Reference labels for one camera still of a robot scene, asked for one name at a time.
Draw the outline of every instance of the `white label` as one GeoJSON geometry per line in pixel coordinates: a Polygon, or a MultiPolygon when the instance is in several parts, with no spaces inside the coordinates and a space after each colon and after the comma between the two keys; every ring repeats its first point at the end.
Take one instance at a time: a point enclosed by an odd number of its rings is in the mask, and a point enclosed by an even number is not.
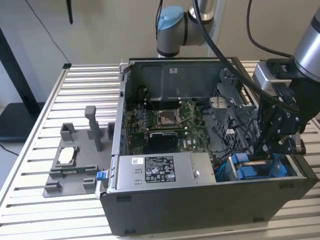
{"type": "Polygon", "coordinates": [[[170,74],[176,74],[177,72],[178,72],[178,68],[176,68],[176,67],[169,69],[169,73],[170,73],[170,74]]]}
{"type": "Polygon", "coordinates": [[[132,164],[144,164],[144,158],[143,157],[133,157],[131,163],[132,164]]]}

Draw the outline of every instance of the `black stand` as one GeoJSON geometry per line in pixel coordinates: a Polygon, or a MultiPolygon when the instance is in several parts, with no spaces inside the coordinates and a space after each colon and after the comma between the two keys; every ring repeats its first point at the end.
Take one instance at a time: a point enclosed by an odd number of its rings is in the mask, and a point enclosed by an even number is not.
{"type": "Polygon", "coordinates": [[[25,142],[44,104],[37,103],[1,28],[0,61],[23,101],[9,104],[0,115],[0,142],[25,142]]]}

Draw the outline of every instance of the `aluminum rail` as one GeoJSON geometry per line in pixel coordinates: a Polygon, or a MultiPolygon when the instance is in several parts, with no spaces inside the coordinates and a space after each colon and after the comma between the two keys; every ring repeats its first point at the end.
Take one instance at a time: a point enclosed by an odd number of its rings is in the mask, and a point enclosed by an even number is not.
{"type": "MultiPolygon", "coordinates": [[[[257,61],[243,61],[242,64],[252,76],[257,61]]],[[[89,128],[84,109],[87,105],[95,105],[96,119],[100,126],[106,127],[116,117],[119,85],[118,65],[77,65],[62,71],[0,192],[0,240],[319,239],[320,183],[301,200],[284,205],[268,223],[133,237],[112,235],[100,201],[94,194],[42,197],[59,145],[61,124],[73,122],[76,129],[89,128]]],[[[310,121],[301,137],[306,145],[305,158],[320,177],[318,122],[310,121]]]]}

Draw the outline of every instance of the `blue tab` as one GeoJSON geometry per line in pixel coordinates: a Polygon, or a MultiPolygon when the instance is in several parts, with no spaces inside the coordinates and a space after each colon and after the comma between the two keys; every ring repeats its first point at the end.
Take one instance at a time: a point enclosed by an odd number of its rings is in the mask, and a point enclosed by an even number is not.
{"type": "Polygon", "coordinates": [[[103,181],[107,179],[107,172],[106,171],[98,171],[96,173],[96,180],[97,181],[103,181]]]}

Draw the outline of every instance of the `wire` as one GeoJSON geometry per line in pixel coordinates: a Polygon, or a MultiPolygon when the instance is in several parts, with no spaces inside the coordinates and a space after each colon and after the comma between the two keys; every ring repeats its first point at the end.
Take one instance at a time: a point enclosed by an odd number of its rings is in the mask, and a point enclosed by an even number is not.
{"type": "Polygon", "coordinates": [[[207,33],[204,24],[201,20],[200,10],[198,6],[198,0],[192,0],[193,1],[193,7],[195,9],[195,15],[196,20],[198,23],[198,26],[200,28],[200,31],[207,42],[208,46],[211,48],[211,50],[214,52],[214,54],[218,57],[218,59],[229,69],[229,71],[237,77],[240,82],[242,82],[244,85],[249,87],[251,90],[256,92],[260,95],[260,97],[264,98],[266,101],[270,102],[273,105],[278,106],[281,109],[287,110],[290,113],[298,113],[299,108],[297,106],[291,106],[288,105],[279,99],[271,96],[270,94],[266,93],[264,90],[262,90],[260,87],[258,87],[256,84],[252,82],[251,79],[246,78],[242,73],[240,73],[237,69],[234,68],[234,66],[226,59],[226,57],[223,55],[223,53],[219,50],[219,48],[215,45],[215,43],[210,38],[209,34],[207,33]]]}
{"type": "Polygon", "coordinates": [[[251,31],[250,31],[250,10],[251,10],[251,4],[252,4],[252,0],[249,0],[249,3],[248,3],[248,9],[246,11],[246,32],[248,34],[248,37],[251,41],[251,43],[253,43],[253,45],[255,45],[257,48],[263,50],[263,51],[266,51],[268,53],[271,53],[271,54],[275,54],[275,55],[279,55],[279,56],[282,56],[282,57],[285,57],[285,58],[291,58],[293,57],[292,55],[288,54],[288,53],[284,53],[284,52],[281,52],[281,51],[276,51],[276,50],[272,50],[270,48],[267,48],[265,46],[262,46],[260,45],[259,43],[257,43],[252,35],[251,35],[251,31]]]}
{"type": "Polygon", "coordinates": [[[8,150],[8,149],[6,149],[1,143],[0,143],[0,147],[3,148],[3,150],[7,151],[8,153],[11,153],[11,154],[13,154],[13,155],[19,156],[19,154],[15,153],[15,152],[13,152],[13,151],[10,151],[10,150],[8,150]]]}
{"type": "Polygon", "coordinates": [[[156,17],[155,17],[155,39],[157,40],[158,40],[158,25],[159,25],[161,10],[162,10],[162,3],[163,3],[163,0],[160,0],[158,10],[156,12],[156,17]]]}
{"type": "Polygon", "coordinates": [[[68,60],[68,58],[66,57],[66,55],[64,54],[64,52],[61,50],[61,48],[56,44],[55,40],[53,39],[53,37],[51,36],[50,32],[48,31],[48,29],[46,28],[46,26],[44,25],[44,23],[40,20],[40,18],[38,17],[38,15],[35,13],[34,9],[32,8],[32,6],[30,5],[30,3],[28,2],[28,0],[24,0],[26,2],[26,4],[29,5],[31,11],[33,12],[33,14],[36,16],[36,18],[39,20],[39,22],[42,24],[42,26],[44,27],[44,29],[46,30],[46,32],[48,33],[49,37],[51,38],[51,41],[54,43],[54,45],[59,49],[59,51],[62,53],[62,55],[64,56],[65,60],[68,62],[68,64],[70,63],[70,61],[68,60]]]}

